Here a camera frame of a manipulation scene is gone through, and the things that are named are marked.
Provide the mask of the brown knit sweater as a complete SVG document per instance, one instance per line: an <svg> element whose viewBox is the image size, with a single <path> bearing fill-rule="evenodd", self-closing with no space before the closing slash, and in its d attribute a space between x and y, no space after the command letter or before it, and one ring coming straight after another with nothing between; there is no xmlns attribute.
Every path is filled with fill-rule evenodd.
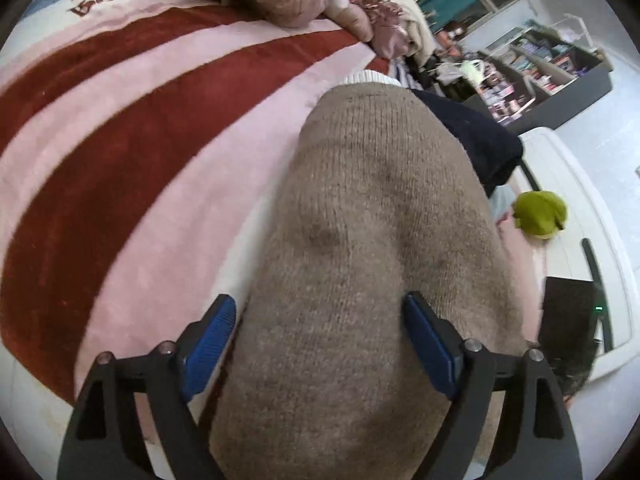
<svg viewBox="0 0 640 480"><path fill-rule="evenodd" d="M409 90L350 82L299 135L224 367L210 449L229 479L408 479L448 410L401 319L420 292L465 338L524 350L488 200Z"/></svg>

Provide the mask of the white bed headboard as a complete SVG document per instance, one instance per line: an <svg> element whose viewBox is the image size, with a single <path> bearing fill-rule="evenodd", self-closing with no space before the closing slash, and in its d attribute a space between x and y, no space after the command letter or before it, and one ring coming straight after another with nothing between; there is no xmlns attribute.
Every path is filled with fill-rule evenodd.
<svg viewBox="0 0 640 480"><path fill-rule="evenodd" d="M521 166L512 174L518 191L550 191L567 206L564 231L540 248L544 276L592 281L597 309L608 317L597 329L600 348L592 382L625 366L639 354L639 293L612 214L587 171L556 133L544 127L520 136Z"/></svg>

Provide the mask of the green plush toy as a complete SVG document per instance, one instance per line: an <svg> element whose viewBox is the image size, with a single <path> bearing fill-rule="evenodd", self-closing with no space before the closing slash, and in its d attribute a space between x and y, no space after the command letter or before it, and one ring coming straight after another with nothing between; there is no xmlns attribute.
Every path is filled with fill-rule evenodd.
<svg viewBox="0 0 640 480"><path fill-rule="evenodd" d="M518 229L541 240L563 231L568 217L564 200L550 191L521 193L512 205L512 214Z"/></svg>

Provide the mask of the light blue garment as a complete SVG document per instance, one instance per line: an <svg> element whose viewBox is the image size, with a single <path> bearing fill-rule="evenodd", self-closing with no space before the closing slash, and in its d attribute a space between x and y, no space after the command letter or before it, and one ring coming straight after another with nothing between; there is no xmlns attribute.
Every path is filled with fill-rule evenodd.
<svg viewBox="0 0 640 480"><path fill-rule="evenodd" d="M516 194L510 185L500 185L488 198L492 218L498 222L508 211L511 210L512 204L516 200Z"/></svg>

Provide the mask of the black garment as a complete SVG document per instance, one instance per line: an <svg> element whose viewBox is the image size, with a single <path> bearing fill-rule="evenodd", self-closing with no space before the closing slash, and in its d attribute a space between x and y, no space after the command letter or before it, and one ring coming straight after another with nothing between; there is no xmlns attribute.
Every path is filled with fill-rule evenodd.
<svg viewBox="0 0 640 480"><path fill-rule="evenodd" d="M508 182L524 155L518 136L461 103L424 90L412 93L462 144L487 197Z"/></svg>

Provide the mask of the black bookshelf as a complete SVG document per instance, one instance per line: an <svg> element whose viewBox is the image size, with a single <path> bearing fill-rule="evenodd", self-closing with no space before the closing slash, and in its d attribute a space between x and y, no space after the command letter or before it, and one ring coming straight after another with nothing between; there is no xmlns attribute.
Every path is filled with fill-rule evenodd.
<svg viewBox="0 0 640 480"><path fill-rule="evenodd" d="M475 55L485 79L463 104L514 134L559 128L612 91L602 56L529 27Z"/></svg>

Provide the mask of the white handbag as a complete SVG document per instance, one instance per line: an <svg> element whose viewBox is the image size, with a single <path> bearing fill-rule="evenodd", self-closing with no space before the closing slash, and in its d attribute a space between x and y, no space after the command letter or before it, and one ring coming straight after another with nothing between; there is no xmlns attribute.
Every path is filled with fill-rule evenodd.
<svg viewBox="0 0 640 480"><path fill-rule="evenodd" d="M474 88L480 88L485 79L485 62L482 60L465 60L458 65L462 76Z"/></svg>

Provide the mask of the striped bed blanket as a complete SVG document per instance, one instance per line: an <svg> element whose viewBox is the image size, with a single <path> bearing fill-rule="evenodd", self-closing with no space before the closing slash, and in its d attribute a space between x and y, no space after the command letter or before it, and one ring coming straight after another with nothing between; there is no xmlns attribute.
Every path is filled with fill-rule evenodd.
<svg viewBox="0 0 640 480"><path fill-rule="evenodd" d="M1 411L245 308L305 120L385 63L198 0L36 0L1 53Z"/></svg>

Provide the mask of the pink satin bag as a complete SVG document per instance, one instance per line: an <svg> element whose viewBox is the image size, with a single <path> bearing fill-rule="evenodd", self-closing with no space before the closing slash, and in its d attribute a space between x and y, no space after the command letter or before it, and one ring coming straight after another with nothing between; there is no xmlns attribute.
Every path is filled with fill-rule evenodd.
<svg viewBox="0 0 640 480"><path fill-rule="evenodd" d="M386 60L406 56L411 40L405 29L404 11L398 3L390 0L352 0L363 10L372 27L369 41L377 56Z"/></svg>

